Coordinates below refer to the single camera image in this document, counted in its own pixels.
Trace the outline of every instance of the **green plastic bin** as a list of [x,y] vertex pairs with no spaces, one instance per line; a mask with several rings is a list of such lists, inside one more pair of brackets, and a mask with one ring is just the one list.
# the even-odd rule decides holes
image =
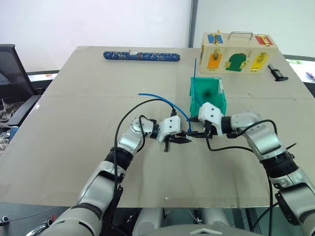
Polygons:
[[190,116],[194,117],[199,114],[200,105],[210,102],[220,108],[223,115],[226,110],[226,99],[220,78],[209,77],[191,77],[190,78]]

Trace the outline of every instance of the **metal handle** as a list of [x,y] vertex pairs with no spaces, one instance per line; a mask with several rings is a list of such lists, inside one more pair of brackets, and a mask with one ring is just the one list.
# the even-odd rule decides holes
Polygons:
[[234,34],[234,33],[250,34],[250,35],[251,35],[250,40],[252,39],[252,37],[253,37],[253,35],[254,35],[252,32],[232,31],[232,32],[228,35],[228,38],[227,38],[227,39],[230,39],[231,35]]
[[39,234],[40,232],[44,231],[45,229],[47,229],[47,225],[40,225],[37,228],[33,229],[32,231],[30,231],[26,236],[34,236]]

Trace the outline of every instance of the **metal latch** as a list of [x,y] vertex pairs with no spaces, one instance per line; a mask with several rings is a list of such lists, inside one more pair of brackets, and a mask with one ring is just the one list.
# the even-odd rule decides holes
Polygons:
[[259,38],[261,38],[261,40],[264,42],[265,46],[270,46],[268,40],[266,39],[265,35],[257,35]]
[[215,51],[214,51],[214,59],[215,60],[217,60],[218,58],[219,58],[219,52],[220,52],[220,50],[219,49],[215,49]]
[[231,66],[231,62],[230,61],[227,61],[225,64],[224,64],[224,67],[225,68],[229,68]]
[[258,56],[258,58],[257,58],[257,62],[258,63],[262,63],[262,61],[265,59],[265,56],[266,56],[267,54],[266,53],[261,53],[261,54],[259,54],[259,56]]
[[214,39],[213,39],[213,44],[215,45],[218,45],[220,42],[219,42],[219,39],[218,39],[218,35],[216,33],[212,33],[211,36],[214,36]]
[[201,53],[200,53],[200,59],[199,59],[199,64],[201,64],[202,56],[203,56],[203,50],[205,48],[204,44],[201,44]]
[[245,67],[247,65],[248,61],[245,60],[242,62],[241,66],[240,66],[240,69],[242,69],[243,67]]

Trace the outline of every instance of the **yellow panel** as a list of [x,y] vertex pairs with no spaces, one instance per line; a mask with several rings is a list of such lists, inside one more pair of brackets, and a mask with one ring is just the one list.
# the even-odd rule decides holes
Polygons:
[[218,58],[215,59],[215,54],[210,54],[207,68],[209,70],[217,69],[219,67],[221,57],[222,57],[222,54],[218,54]]
[[251,71],[256,72],[260,70],[266,60],[268,59],[268,55],[266,53],[260,53],[256,56],[254,62],[252,63]]

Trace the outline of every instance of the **green panel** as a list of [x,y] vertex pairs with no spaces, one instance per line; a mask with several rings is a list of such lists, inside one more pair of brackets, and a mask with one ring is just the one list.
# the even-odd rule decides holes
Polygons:
[[210,102],[216,107],[220,108],[222,114],[225,115],[226,110],[226,100],[224,91],[220,91],[220,78],[208,78],[208,77],[196,77],[195,83],[193,82],[193,77],[191,77],[190,84],[190,115],[197,116],[199,114],[200,105],[195,98],[200,101],[201,104],[205,102]]
[[234,54],[228,61],[231,63],[231,65],[230,67],[227,67],[226,70],[241,71],[242,69],[240,66],[242,62],[246,61],[246,55],[242,53]]

